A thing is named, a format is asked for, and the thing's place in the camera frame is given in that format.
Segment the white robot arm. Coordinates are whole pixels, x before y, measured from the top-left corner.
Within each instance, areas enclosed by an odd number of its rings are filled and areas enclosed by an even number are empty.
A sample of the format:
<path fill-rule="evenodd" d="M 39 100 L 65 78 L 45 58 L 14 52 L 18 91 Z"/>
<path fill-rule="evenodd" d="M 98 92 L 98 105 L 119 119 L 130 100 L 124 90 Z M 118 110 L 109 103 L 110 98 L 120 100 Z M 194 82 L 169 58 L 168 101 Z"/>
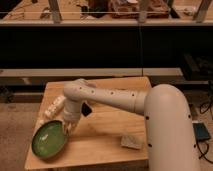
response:
<path fill-rule="evenodd" d="M 64 86 L 63 119 L 77 121 L 86 100 L 145 118 L 150 171 L 201 171 L 192 117 L 184 94 L 169 84 L 148 91 L 102 89 L 79 79 Z"/>

